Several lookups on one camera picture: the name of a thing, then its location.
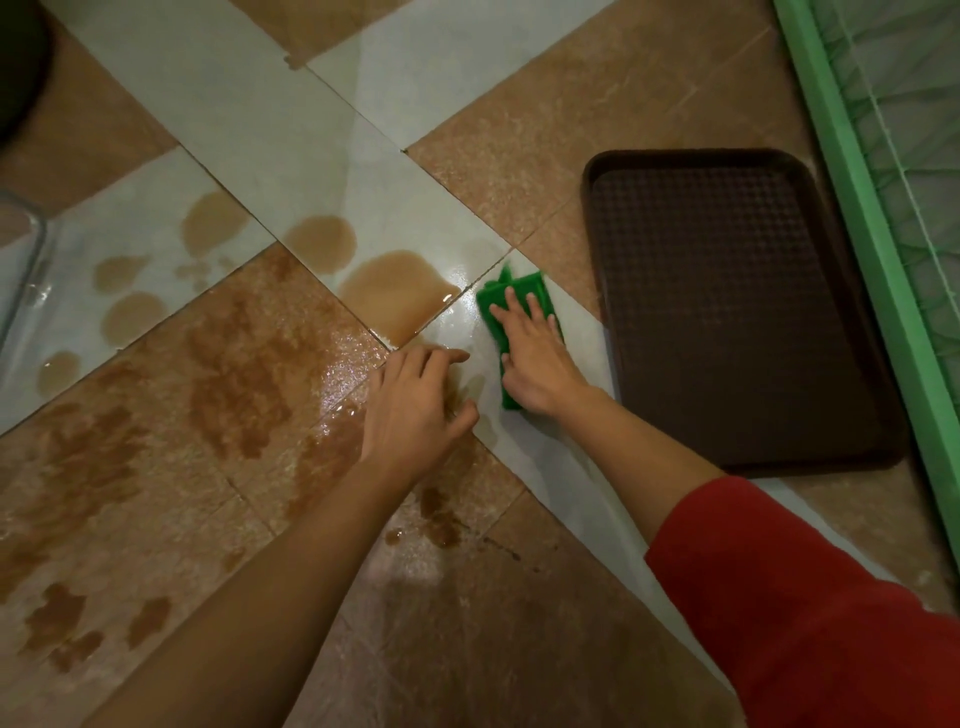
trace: tiled floor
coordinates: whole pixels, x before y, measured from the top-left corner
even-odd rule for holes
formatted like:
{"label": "tiled floor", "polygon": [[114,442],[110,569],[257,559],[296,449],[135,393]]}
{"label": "tiled floor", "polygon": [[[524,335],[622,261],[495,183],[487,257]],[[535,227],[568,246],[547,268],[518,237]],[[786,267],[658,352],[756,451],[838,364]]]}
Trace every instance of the tiled floor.
{"label": "tiled floor", "polygon": [[[323,497],[366,374],[423,329],[473,352],[456,386],[481,423],[388,524],[288,724],[737,724],[609,486],[499,412],[461,292],[507,253],[541,267],[610,388],[583,165],[812,163],[766,0],[47,5],[50,83],[0,150],[0,187],[57,218],[0,389],[0,721],[78,724]],[[955,612],[920,482],[903,463],[780,497]]]}

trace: tray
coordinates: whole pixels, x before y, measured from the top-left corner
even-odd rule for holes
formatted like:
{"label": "tray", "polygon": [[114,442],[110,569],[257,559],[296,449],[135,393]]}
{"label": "tray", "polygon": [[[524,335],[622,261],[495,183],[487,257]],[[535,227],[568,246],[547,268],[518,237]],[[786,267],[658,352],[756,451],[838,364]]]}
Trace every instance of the tray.
{"label": "tray", "polygon": [[621,401],[730,473],[889,467],[908,428],[847,241],[776,150],[605,152],[584,171]]}

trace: white tile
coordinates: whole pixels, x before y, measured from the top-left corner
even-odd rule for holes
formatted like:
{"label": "white tile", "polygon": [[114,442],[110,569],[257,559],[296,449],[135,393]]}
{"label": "white tile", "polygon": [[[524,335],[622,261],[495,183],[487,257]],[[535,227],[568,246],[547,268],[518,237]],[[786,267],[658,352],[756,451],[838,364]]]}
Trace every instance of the white tile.
{"label": "white tile", "polygon": [[307,65],[406,149],[612,0],[414,0]]}
{"label": "white tile", "polygon": [[[217,184],[183,149],[154,159],[94,197],[51,221],[49,267],[40,282],[46,298],[24,307],[10,343],[3,351],[0,379],[0,432],[26,418],[44,402],[36,389],[37,371],[48,356],[59,351],[80,358],[80,376],[89,374],[116,354],[105,341],[101,322],[109,308],[132,291],[160,298],[168,314],[198,295],[194,278],[182,278],[177,269],[193,265],[183,247],[180,222]],[[255,220],[233,238],[213,249],[206,261],[205,287],[227,275],[232,265],[264,250],[274,238]],[[13,266],[5,259],[16,246],[0,250],[0,285]],[[129,290],[106,295],[95,290],[98,263],[115,255],[148,256]]]}
{"label": "white tile", "polygon": [[[518,251],[510,253],[506,259],[515,276],[536,270],[536,266]],[[474,429],[474,434],[624,586],[647,605],[681,643],[726,683],[647,567],[643,560],[647,545],[606,478],[554,423],[501,408],[498,352],[480,319],[475,299],[476,290],[486,280],[498,275],[499,266],[477,281],[423,332],[430,341],[470,352],[470,359],[461,365],[464,368],[461,381],[475,382],[478,376],[484,381],[477,397],[482,421]],[[547,279],[547,288],[577,366],[591,384],[612,393],[603,325],[550,279]],[[833,531],[781,481],[772,478],[760,481],[758,485],[781,505],[820,530],[831,543],[847,551],[871,573],[894,580],[888,571],[871,562]]]}
{"label": "white tile", "polygon": [[228,0],[50,0],[93,56],[278,239],[346,217],[349,266],[394,250],[461,288],[509,246]]}

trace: green sponge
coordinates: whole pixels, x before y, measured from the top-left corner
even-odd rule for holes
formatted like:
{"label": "green sponge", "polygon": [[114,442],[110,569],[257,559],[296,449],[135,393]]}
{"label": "green sponge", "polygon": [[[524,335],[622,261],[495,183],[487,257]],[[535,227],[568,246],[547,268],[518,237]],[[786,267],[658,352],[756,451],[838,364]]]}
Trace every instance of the green sponge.
{"label": "green sponge", "polygon": [[[477,291],[477,307],[480,309],[480,316],[493,335],[493,341],[496,342],[496,347],[500,350],[501,356],[510,351],[510,341],[507,339],[507,334],[504,332],[500,322],[494,319],[490,313],[490,306],[491,303],[496,303],[501,308],[507,307],[506,292],[509,286],[513,286],[520,305],[523,306],[523,310],[528,314],[530,313],[530,307],[527,305],[528,293],[532,293],[537,297],[537,301],[540,302],[540,308],[543,309],[544,316],[549,316],[551,313],[554,313],[553,302],[550,301],[550,294],[547,293],[546,284],[543,282],[543,273],[537,271],[529,276],[515,279],[510,271],[509,263],[505,264],[497,280],[488,280],[483,288]],[[502,360],[500,361],[500,378],[501,380],[503,379]],[[507,394],[507,390],[503,389],[502,394],[504,409],[523,409],[523,407],[516,403],[513,397]]]}

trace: red shirt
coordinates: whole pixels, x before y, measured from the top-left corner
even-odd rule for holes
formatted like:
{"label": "red shirt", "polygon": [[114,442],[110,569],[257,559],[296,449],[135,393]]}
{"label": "red shirt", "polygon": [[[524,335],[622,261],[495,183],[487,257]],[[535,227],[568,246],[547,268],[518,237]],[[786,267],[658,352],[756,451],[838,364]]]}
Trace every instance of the red shirt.
{"label": "red shirt", "polygon": [[751,728],[960,726],[960,622],[743,478],[684,498],[647,563]]}

